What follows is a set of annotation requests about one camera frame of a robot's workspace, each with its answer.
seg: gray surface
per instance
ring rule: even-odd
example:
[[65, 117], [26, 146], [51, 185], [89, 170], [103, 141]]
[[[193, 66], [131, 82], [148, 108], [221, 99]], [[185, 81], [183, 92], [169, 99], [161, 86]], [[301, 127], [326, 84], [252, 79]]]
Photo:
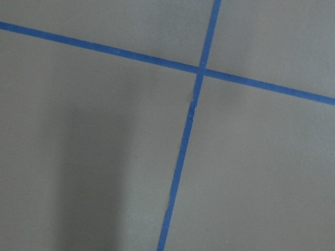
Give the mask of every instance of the gray surface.
[[334, 250], [333, 109], [206, 78], [166, 250]]
[[0, 250], [155, 250], [194, 75], [0, 37]]
[[213, 0], [2, 0], [0, 17], [29, 28], [198, 65]]
[[335, 1], [222, 2], [207, 67], [335, 97]]

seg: tape strip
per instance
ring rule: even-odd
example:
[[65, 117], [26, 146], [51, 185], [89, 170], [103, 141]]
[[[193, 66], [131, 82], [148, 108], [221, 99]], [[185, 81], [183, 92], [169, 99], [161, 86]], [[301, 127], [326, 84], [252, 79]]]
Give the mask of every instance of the tape strip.
[[252, 86], [252, 87], [256, 87], [256, 88], [260, 88], [264, 90], [270, 90], [276, 93], [282, 93], [286, 95], [309, 99], [309, 100], [313, 100], [316, 102], [335, 106], [335, 98], [331, 98], [331, 97], [327, 97], [327, 96], [323, 96], [319, 94], [314, 94], [314, 93], [309, 93], [303, 90], [297, 90], [297, 89], [293, 89], [293, 88], [289, 88], [285, 86], [270, 84], [267, 82], [262, 82], [262, 81], [258, 81], [258, 80], [254, 80], [254, 79], [250, 79], [246, 77], [235, 76], [235, 75], [231, 75], [231, 74], [227, 74], [223, 72], [217, 72], [213, 70], [205, 70], [205, 76], [217, 78], [220, 80], [230, 81], [230, 82], [234, 82], [234, 83], [238, 83], [242, 85], [248, 85], [248, 86]]
[[162, 59], [162, 58], [157, 58], [155, 56], [149, 56], [137, 52], [132, 52], [132, 51], [127, 51], [127, 50], [122, 50], [119, 48], [107, 46], [107, 45], [102, 45], [99, 43], [92, 43], [76, 38], [69, 38], [66, 36], [62, 35], [57, 35], [53, 34], [50, 32], [45, 32], [41, 30], [36, 30], [36, 29], [31, 29], [31, 28], [26, 28], [23, 26], [19, 25], [13, 25], [13, 24], [8, 24], [6, 22], [0, 22], [0, 29], [2, 30], [7, 30], [7, 31], [12, 31], [15, 33], [19, 34], [24, 34], [36, 38], [43, 38], [46, 40], [58, 42], [58, 43], [64, 43], [80, 48], [85, 48], [93, 51], [98, 51], [98, 52], [104, 52], [107, 54], [111, 55], [116, 55], [116, 56], [121, 56], [123, 58], [128, 58], [128, 59], [134, 59], [138, 60], [141, 62], [146, 62], [150, 64], [156, 64], [160, 66], [165, 66], [169, 67], [172, 69], [180, 70], [180, 71], [186, 71], [186, 72], [191, 72], [191, 73], [198, 73], [198, 67], [193, 66], [193, 65], [188, 65], [184, 63], [179, 63], [167, 59]]
[[185, 72], [190, 72], [190, 73], [195, 73], [195, 74], [198, 74], [199, 72], [204, 71], [204, 76], [207, 76], [207, 77], [213, 77], [213, 78], [230, 81], [230, 82], [234, 82], [238, 84], [249, 85], [249, 86], [253, 86], [256, 88], [261, 88], [261, 89], [269, 90], [272, 92], [287, 94], [287, 95], [291, 95], [291, 96], [295, 96], [295, 97], [299, 97], [303, 99], [313, 100], [316, 102], [321, 102], [321, 103], [329, 104], [333, 106], [335, 105], [335, 98], [332, 98], [332, 97], [327, 97], [327, 96], [309, 93], [309, 92], [305, 92], [302, 90], [297, 90], [297, 89], [293, 89], [289, 87], [284, 87], [280, 85], [257, 81], [257, 80], [246, 78], [246, 77], [235, 76], [235, 75], [227, 74], [224, 72], [208, 70], [208, 69], [205, 69], [205, 67], [201, 67], [202, 65], [200, 65], [199, 67], [196, 67], [193, 65], [175, 62], [172, 60], [157, 58], [154, 56], [149, 56], [149, 55], [145, 55], [145, 54], [141, 54], [137, 52], [127, 51], [127, 50], [110, 47], [110, 46], [102, 45], [98, 43], [92, 43], [92, 42], [88, 42], [88, 41], [84, 41], [80, 39], [70, 38], [70, 37], [57, 35], [57, 34], [53, 34], [50, 32], [41, 31], [41, 30], [26, 28], [23, 26], [13, 25], [13, 24], [1, 22], [1, 21], [0, 21], [0, 29], [23, 34], [23, 35], [28, 35], [28, 36], [32, 36], [36, 38], [42, 38], [42, 39], [46, 39], [46, 40], [50, 40], [50, 41], [54, 41], [58, 43], [64, 43], [64, 44], [68, 44], [68, 45], [72, 45], [76, 47], [81, 47], [81, 48], [85, 48], [88, 50], [116, 55], [116, 56], [120, 56], [123, 58], [133, 59], [133, 60], [146, 62], [150, 64], [156, 64], [160, 66], [165, 66], [165, 67], [180, 70], [180, 71], [185, 71]]
[[175, 204], [175, 200], [176, 200], [176, 196], [178, 192], [178, 187], [179, 187], [179, 182], [180, 182], [180, 178], [181, 178], [182, 170], [184, 166], [184, 160], [185, 160], [185, 155], [187, 151], [188, 141], [191, 135], [194, 114], [195, 114], [195, 110], [198, 104], [201, 86], [202, 86], [203, 79], [204, 79], [204, 72], [205, 72], [208, 57], [209, 57], [209, 51], [210, 51], [211, 42], [212, 42], [213, 35], [214, 35], [214, 30], [215, 30], [215, 25], [216, 25], [216, 21], [217, 21], [219, 9], [220, 9], [220, 4], [221, 4], [221, 0], [215, 0], [213, 3], [212, 10], [211, 10], [209, 24], [207, 28], [206, 37], [205, 37], [205, 43], [203, 46], [203, 51], [202, 51], [202, 55], [201, 55], [200, 63], [199, 63], [199, 72], [196, 76], [195, 84], [193, 88], [193, 100], [189, 105], [189, 109], [187, 113], [186, 124], [185, 124], [184, 133], [182, 137], [182, 143], [181, 143], [181, 147], [179, 150], [176, 168], [173, 174], [173, 180], [172, 180], [171, 189], [170, 189], [169, 204], [167, 205], [167, 210], [165, 212], [161, 234], [160, 234], [159, 241], [158, 241], [157, 251], [164, 251], [165, 249], [166, 238], [169, 232], [173, 208], [174, 208], [174, 204]]

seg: blue painter's tape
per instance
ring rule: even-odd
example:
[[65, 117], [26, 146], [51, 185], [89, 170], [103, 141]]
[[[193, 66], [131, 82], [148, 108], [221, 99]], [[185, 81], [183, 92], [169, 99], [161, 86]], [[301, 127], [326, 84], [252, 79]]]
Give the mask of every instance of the blue painter's tape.
[[36, 29], [31, 29], [31, 28], [26, 28], [23, 26], [19, 25], [13, 25], [13, 24], [8, 24], [6, 22], [0, 22], [0, 29], [2, 30], [7, 30], [7, 31], [12, 31], [15, 33], [19, 34], [24, 34], [36, 38], [43, 38], [46, 40], [58, 42], [58, 43], [64, 43], [80, 48], [85, 48], [93, 51], [98, 51], [98, 52], [104, 52], [107, 54], [112, 54], [116, 56], [121, 56], [123, 58], [128, 58], [128, 59], [133, 59], [133, 60], [138, 60], [141, 62], [146, 62], [150, 64], [156, 64], [160, 66], [165, 66], [169, 67], [172, 69], [177, 69], [181, 71], [186, 71], [186, 72], [191, 72], [191, 73], [198, 73], [198, 67], [193, 66], [193, 65], [188, 65], [184, 63], [179, 63], [167, 59], [162, 59], [162, 58], [157, 58], [155, 56], [149, 56], [141, 53], [136, 53], [132, 51], [127, 51], [127, 50], [122, 50], [119, 48], [107, 46], [107, 45], [102, 45], [99, 43], [92, 43], [76, 38], [70, 38], [62, 35], [57, 35], [53, 34], [50, 32], [45, 32], [41, 30], [36, 30]]
[[318, 95], [314, 93], [305, 92], [303, 90], [297, 90], [289, 87], [284, 87], [280, 85], [274, 85], [262, 81], [253, 80], [246, 77], [235, 76], [223, 72], [217, 72], [213, 70], [205, 70], [205, 76], [218, 78], [225, 81], [230, 81], [242, 85], [249, 85], [260, 89], [270, 90], [276, 93], [287, 94], [299, 98], [309, 99], [316, 102], [321, 102], [329, 105], [335, 106], [335, 98], [326, 97], [323, 95]]
[[[218, 1], [214, 2], [214, 5], [216, 5], [214, 9], [218, 9], [217, 2]], [[213, 13], [213, 15], [211, 16], [211, 19], [214, 19], [216, 16], [217, 16], [217, 13]], [[92, 42], [88, 42], [88, 41], [84, 41], [80, 39], [75, 39], [75, 38], [70, 38], [70, 37], [65, 37], [62, 35], [45, 32], [45, 31], [26, 28], [23, 26], [8, 24], [6, 22], [1, 22], [1, 21], [0, 21], [0, 29], [23, 34], [23, 35], [28, 35], [32, 37], [37, 37], [41, 39], [46, 39], [46, 40], [50, 40], [54, 42], [64, 43], [64, 44], [68, 44], [68, 45], [72, 45], [72, 46], [76, 46], [80, 48], [85, 48], [88, 50], [94, 50], [94, 51], [103, 52], [103, 53], [107, 53], [111, 55], [116, 55], [116, 56], [120, 56], [123, 58], [138, 60], [141, 62], [156, 64], [160, 66], [165, 66], [165, 67], [180, 70], [180, 71], [186, 71], [186, 72], [195, 73], [195, 74], [203, 74], [204, 76], [208, 76], [208, 77], [213, 77], [213, 78], [230, 81], [234, 83], [239, 83], [243, 85], [249, 85], [249, 86], [253, 86], [256, 88], [270, 90], [272, 92], [287, 94], [287, 95], [291, 95], [291, 96], [295, 96], [295, 97], [299, 97], [303, 99], [309, 99], [309, 100], [313, 100], [316, 102], [321, 102], [324, 104], [335, 105], [335, 98], [318, 95], [314, 93], [309, 93], [309, 92], [304, 92], [302, 90], [297, 90], [297, 89], [284, 87], [280, 85], [274, 85], [271, 83], [253, 80], [250, 78], [235, 76], [235, 75], [227, 74], [224, 72], [217, 72], [217, 71], [205, 69], [205, 62], [207, 62], [208, 56], [209, 56], [209, 53], [206, 53], [206, 51], [210, 49], [209, 45], [211, 44], [213, 34], [212, 36], [206, 36], [205, 46], [203, 48], [203, 52], [205, 53], [202, 53], [202, 58], [200, 60], [199, 67], [196, 67], [193, 65], [188, 65], [188, 64], [175, 62], [175, 61], [171, 61], [167, 59], [157, 58], [154, 56], [149, 56], [149, 55], [145, 55], [145, 54], [141, 54], [137, 52], [122, 50], [122, 49], [110, 47], [107, 45], [92, 43]], [[209, 27], [208, 31], [209, 33], [212, 33], [212, 32], [214, 33], [214, 30], [211, 27]]]
[[165, 212], [162, 230], [161, 230], [161, 234], [160, 234], [159, 241], [158, 241], [157, 251], [164, 251], [165, 249], [166, 238], [169, 232], [173, 208], [174, 208], [174, 204], [175, 204], [175, 200], [176, 200], [176, 196], [178, 192], [180, 178], [182, 175], [188, 141], [191, 135], [193, 119], [194, 119], [195, 110], [196, 110], [198, 100], [199, 100], [201, 86], [202, 86], [203, 79], [204, 79], [204, 72], [205, 72], [205, 68], [207, 65], [208, 57], [209, 57], [209, 51], [210, 51], [211, 42], [212, 42], [213, 35], [214, 35], [214, 30], [215, 30], [215, 25], [216, 25], [216, 21], [217, 21], [219, 9], [220, 9], [220, 4], [221, 4], [221, 0], [215, 0], [213, 3], [211, 14], [210, 14], [209, 24], [207, 28], [206, 37], [205, 37], [205, 43], [203, 46], [203, 51], [202, 51], [202, 55], [201, 55], [200, 63], [199, 63], [199, 72], [195, 79], [195, 84], [193, 88], [193, 100], [189, 105], [189, 109], [187, 113], [186, 124], [185, 124], [183, 138], [182, 138], [182, 144], [179, 150], [178, 159], [176, 163], [176, 169], [173, 174], [173, 180], [172, 180], [171, 189], [170, 189], [169, 204], [167, 205], [167, 210]]

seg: blue tape line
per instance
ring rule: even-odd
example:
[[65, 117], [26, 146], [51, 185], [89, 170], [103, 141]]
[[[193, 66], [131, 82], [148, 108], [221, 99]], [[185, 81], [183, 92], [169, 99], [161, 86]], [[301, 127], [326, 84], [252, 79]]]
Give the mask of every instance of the blue tape line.
[[102, 45], [99, 43], [88, 42], [88, 41], [84, 41], [84, 40], [80, 40], [76, 38], [69, 38], [66, 36], [57, 35], [57, 34], [53, 34], [50, 32], [41, 31], [41, 30], [26, 28], [26, 27], [19, 26], [19, 25], [8, 24], [6, 22], [0, 21], [0, 29], [12, 31], [15, 33], [24, 34], [24, 35], [28, 35], [28, 36], [32, 36], [36, 38], [43, 38], [46, 40], [55, 41], [58, 43], [64, 43], [64, 44], [68, 44], [68, 45], [72, 45], [72, 46], [76, 46], [80, 48], [85, 48], [85, 49], [89, 49], [93, 51], [104, 52], [104, 53], [112, 54], [116, 56], [122, 56], [123, 58], [134, 59], [134, 60], [138, 60], [141, 62], [165, 66], [165, 67], [172, 68], [172, 69], [177, 69], [177, 70], [191, 72], [191, 73], [198, 73], [198, 67], [193, 66], [193, 65], [188, 65], [188, 64], [179, 63], [179, 62], [175, 62], [175, 61], [171, 61], [167, 59], [157, 58], [155, 56], [149, 56], [149, 55], [136, 53], [132, 51], [122, 50], [122, 49], [118, 49], [115, 47]]
[[[213, 78], [230, 81], [230, 82], [234, 82], [238, 84], [249, 85], [249, 86], [253, 86], [256, 88], [269, 90], [272, 92], [287, 94], [287, 95], [291, 95], [291, 96], [295, 96], [295, 97], [299, 97], [303, 99], [321, 102], [324, 104], [335, 105], [335, 98], [318, 95], [314, 93], [309, 93], [309, 92], [304, 92], [302, 90], [288, 88], [288, 87], [284, 87], [280, 85], [274, 85], [274, 84], [270, 84], [270, 83], [266, 83], [262, 81], [253, 80], [250, 78], [235, 76], [235, 75], [227, 74], [224, 72], [217, 72], [217, 71], [205, 69], [203, 62], [208, 60], [209, 54], [207, 53], [202, 54], [202, 59], [200, 60], [199, 67], [196, 67], [193, 65], [188, 65], [188, 64], [179, 63], [179, 62], [175, 62], [175, 61], [171, 61], [167, 59], [157, 58], [154, 56], [149, 56], [149, 55], [145, 55], [145, 54], [141, 54], [137, 52], [122, 50], [122, 49], [118, 49], [115, 47], [110, 47], [110, 46], [106, 46], [106, 45], [102, 45], [98, 43], [92, 43], [92, 42], [88, 42], [88, 41], [84, 41], [80, 39], [69, 38], [69, 37], [65, 37], [62, 35], [56, 35], [56, 34], [45, 32], [45, 31], [26, 28], [23, 26], [8, 24], [6, 22], [1, 22], [1, 21], [0, 21], [0, 29], [11, 31], [11, 32], [16, 32], [19, 34], [24, 34], [24, 35], [28, 35], [32, 37], [42, 38], [42, 39], [46, 39], [46, 40], [50, 40], [54, 42], [64, 43], [64, 44], [68, 44], [68, 45], [72, 45], [72, 46], [76, 46], [80, 48], [108, 53], [108, 54], [112, 54], [112, 55], [116, 55], [116, 56], [120, 56], [120, 57], [124, 57], [128, 59], [133, 59], [133, 60], [137, 60], [141, 62], [165, 66], [165, 67], [180, 70], [180, 71], [186, 71], [186, 72], [195, 73], [195, 74], [203, 73], [207, 77], [213, 77]], [[205, 48], [209, 48], [207, 44], [211, 43], [211, 39], [208, 40], [208, 38], [210, 37], [206, 37], [205, 46], [203, 50], [205, 50]]]
[[313, 100], [313, 101], [324, 103], [324, 104], [329, 104], [333, 106], [335, 105], [335, 98], [331, 98], [331, 97], [327, 97], [327, 96], [323, 96], [319, 94], [314, 94], [314, 93], [309, 93], [303, 90], [297, 90], [297, 89], [284, 87], [280, 85], [274, 85], [274, 84], [270, 84], [267, 82], [257, 81], [257, 80], [253, 80], [253, 79], [246, 78], [246, 77], [235, 76], [235, 75], [231, 75], [231, 74], [227, 74], [223, 72], [217, 72], [213, 70], [205, 70], [205, 76], [218, 78], [220, 80], [230, 81], [230, 82], [234, 82], [234, 83], [238, 83], [242, 85], [249, 85], [252, 87], [256, 87], [256, 88], [260, 88], [264, 90], [270, 90], [272, 92], [287, 94], [287, 95], [291, 95], [291, 96], [295, 96], [295, 97], [299, 97], [303, 99], [309, 99], [309, 100]]
[[195, 110], [198, 104], [201, 86], [202, 86], [203, 79], [204, 79], [204, 72], [205, 72], [208, 57], [209, 57], [209, 51], [210, 51], [211, 42], [212, 42], [213, 35], [214, 35], [214, 30], [215, 30], [215, 25], [216, 25], [216, 21], [217, 21], [219, 9], [220, 9], [220, 4], [221, 4], [221, 0], [215, 0], [213, 3], [212, 10], [211, 10], [209, 24], [207, 28], [206, 37], [205, 37], [205, 43], [203, 46], [203, 51], [202, 51], [202, 55], [201, 55], [200, 63], [199, 63], [199, 72], [196, 76], [195, 84], [193, 88], [193, 100], [189, 105], [189, 109], [187, 113], [186, 124], [185, 124], [183, 137], [182, 137], [182, 143], [181, 143], [181, 147], [179, 150], [176, 168], [173, 174], [173, 179], [172, 179], [172, 184], [171, 184], [171, 189], [170, 189], [169, 204], [167, 205], [167, 210], [165, 212], [161, 234], [160, 234], [159, 241], [158, 241], [157, 251], [164, 251], [165, 249], [166, 238], [169, 232], [173, 208], [174, 208], [174, 204], [175, 204], [175, 200], [176, 200], [176, 196], [178, 192], [178, 187], [179, 187], [179, 182], [180, 182], [180, 178], [182, 175], [184, 160], [186, 156], [188, 141], [189, 141], [189, 137], [190, 137], [191, 130], [192, 130], [194, 114], [195, 114]]

